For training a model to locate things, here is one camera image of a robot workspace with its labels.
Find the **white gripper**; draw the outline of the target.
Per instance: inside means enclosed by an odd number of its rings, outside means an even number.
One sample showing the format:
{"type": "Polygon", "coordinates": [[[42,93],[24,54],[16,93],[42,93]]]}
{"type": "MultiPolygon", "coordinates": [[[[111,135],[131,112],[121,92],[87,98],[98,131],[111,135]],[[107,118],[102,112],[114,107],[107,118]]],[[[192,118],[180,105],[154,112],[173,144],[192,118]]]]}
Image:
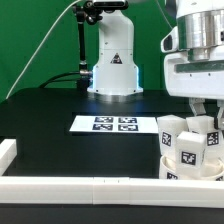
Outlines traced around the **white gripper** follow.
{"type": "Polygon", "coordinates": [[[186,97],[195,116],[206,113],[204,99],[216,99],[219,108],[215,128],[224,130],[224,45],[196,49],[199,59],[189,60],[188,50],[179,50],[178,28],[161,41],[165,86],[171,96],[186,97]]]}

